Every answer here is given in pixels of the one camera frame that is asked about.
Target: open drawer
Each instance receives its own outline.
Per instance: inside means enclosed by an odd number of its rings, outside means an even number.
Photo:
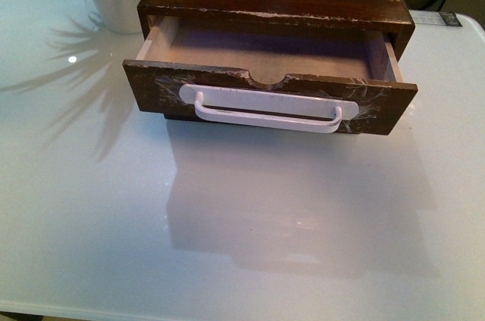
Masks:
[[[124,69],[141,111],[310,132],[389,134],[418,88],[370,30],[159,17]]]

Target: wooden box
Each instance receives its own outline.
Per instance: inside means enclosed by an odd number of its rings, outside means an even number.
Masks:
[[[145,44],[124,69],[141,111],[386,135],[418,90],[397,64],[415,28],[401,0],[142,0],[138,11]],[[243,121],[224,119],[234,113]]]

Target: white flower pot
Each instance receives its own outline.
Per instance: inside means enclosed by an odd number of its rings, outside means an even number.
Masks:
[[[116,33],[141,33],[136,6],[140,0],[92,0],[105,26]]]

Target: drawer front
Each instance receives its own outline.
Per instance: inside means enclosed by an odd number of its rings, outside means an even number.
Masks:
[[[180,97],[185,84],[291,93],[355,102],[358,114],[342,120],[336,130],[355,134],[389,134],[418,91],[416,85],[408,83],[291,73],[279,83],[265,85],[254,81],[244,69],[157,61],[125,60],[124,69],[141,111],[201,120],[194,104]]]

